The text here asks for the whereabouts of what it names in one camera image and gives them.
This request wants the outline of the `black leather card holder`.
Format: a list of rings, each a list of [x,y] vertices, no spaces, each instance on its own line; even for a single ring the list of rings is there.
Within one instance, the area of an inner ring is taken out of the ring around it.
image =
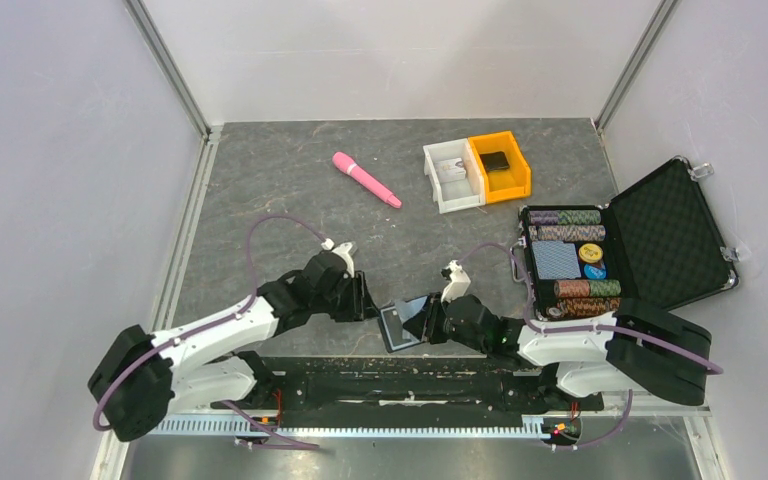
[[[427,300],[427,295],[407,301],[397,300],[380,309],[378,324],[388,353],[412,348],[423,342],[421,333],[409,331],[407,323],[423,312]]]

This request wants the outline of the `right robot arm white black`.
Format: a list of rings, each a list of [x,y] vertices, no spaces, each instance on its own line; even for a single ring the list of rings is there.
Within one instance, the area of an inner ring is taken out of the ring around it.
[[[614,391],[700,406],[708,378],[724,372],[709,358],[707,329],[637,299],[595,317],[549,322],[496,315],[474,295],[429,297],[400,326],[421,343],[455,342],[507,368],[548,369],[537,392],[551,408]]]

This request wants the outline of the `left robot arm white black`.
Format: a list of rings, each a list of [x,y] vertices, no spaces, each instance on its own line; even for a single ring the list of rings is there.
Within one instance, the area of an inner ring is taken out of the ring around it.
[[[151,333],[139,325],[122,330],[88,381],[97,402],[95,428],[130,442],[169,414],[220,401],[266,405],[274,381],[241,348],[300,328],[314,315],[336,322],[377,316],[365,276],[355,267],[354,248],[345,242],[323,250],[303,269],[184,326]]]

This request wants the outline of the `blue playing card deck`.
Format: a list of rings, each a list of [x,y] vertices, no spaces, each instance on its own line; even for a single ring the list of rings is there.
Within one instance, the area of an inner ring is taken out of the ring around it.
[[[562,241],[537,241],[532,253],[540,280],[570,280],[581,277],[575,245]]]

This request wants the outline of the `card in white bin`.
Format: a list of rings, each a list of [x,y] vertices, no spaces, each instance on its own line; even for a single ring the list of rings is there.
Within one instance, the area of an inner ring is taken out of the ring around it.
[[[438,180],[441,183],[459,181],[466,178],[467,170],[462,158],[446,159],[435,164]]]

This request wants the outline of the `white plastic bin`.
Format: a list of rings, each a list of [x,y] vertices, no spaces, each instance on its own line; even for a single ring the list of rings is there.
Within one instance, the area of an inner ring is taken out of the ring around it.
[[[423,146],[424,174],[440,214],[486,204],[485,181],[467,138]]]

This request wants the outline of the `pink wand massager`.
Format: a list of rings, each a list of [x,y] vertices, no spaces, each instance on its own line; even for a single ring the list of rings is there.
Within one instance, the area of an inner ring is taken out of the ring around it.
[[[388,187],[366,172],[349,155],[336,152],[332,157],[332,163],[340,172],[355,180],[383,203],[396,209],[402,207],[401,200]]]

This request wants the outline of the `top poker chip row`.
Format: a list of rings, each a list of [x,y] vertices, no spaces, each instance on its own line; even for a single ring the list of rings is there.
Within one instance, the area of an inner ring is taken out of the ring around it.
[[[537,226],[589,226],[602,222],[598,210],[532,210],[528,218]]]

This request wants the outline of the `bottom poker chip row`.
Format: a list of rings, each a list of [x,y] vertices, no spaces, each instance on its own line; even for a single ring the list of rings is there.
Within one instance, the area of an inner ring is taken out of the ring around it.
[[[561,299],[548,307],[545,315],[550,319],[594,317],[617,310],[621,301],[619,297]]]

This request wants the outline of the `lower poker chip row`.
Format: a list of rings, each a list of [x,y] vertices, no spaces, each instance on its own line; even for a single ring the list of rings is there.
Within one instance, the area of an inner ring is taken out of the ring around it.
[[[619,297],[622,286],[618,280],[557,280],[554,294],[558,298]]]

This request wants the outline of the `orange plastic bin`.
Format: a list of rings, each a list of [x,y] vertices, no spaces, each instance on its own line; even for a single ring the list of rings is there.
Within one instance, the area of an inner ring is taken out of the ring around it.
[[[531,196],[531,167],[512,131],[470,136],[467,140],[484,181],[487,204]]]

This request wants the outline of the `black object in orange bin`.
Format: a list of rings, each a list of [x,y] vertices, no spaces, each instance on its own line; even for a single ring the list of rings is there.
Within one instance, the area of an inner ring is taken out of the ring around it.
[[[487,173],[508,170],[510,164],[504,151],[486,152],[479,155]]]

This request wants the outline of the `blue dealer chip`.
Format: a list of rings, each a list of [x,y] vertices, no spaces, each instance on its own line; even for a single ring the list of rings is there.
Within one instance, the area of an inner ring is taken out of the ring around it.
[[[607,278],[607,269],[603,263],[585,264],[583,273],[589,280],[603,280]]]

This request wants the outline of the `yellow dealer chip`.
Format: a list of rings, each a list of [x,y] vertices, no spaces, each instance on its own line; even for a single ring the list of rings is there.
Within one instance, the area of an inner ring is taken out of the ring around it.
[[[585,243],[578,248],[578,257],[585,263],[596,264],[602,261],[604,251],[595,243]]]

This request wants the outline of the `black poker chip case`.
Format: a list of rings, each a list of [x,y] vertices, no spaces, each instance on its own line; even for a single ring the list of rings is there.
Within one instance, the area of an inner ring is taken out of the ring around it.
[[[716,224],[700,186],[711,175],[708,164],[698,167],[675,156],[603,205],[530,205],[519,222],[525,263],[531,280],[532,307],[541,320],[561,299],[557,280],[537,278],[532,253],[532,210],[598,210],[607,236],[603,241],[565,242],[578,248],[595,243],[604,251],[601,262],[609,280],[622,286],[621,299],[641,299],[665,310],[683,307],[735,288],[739,274],[735,259]]]

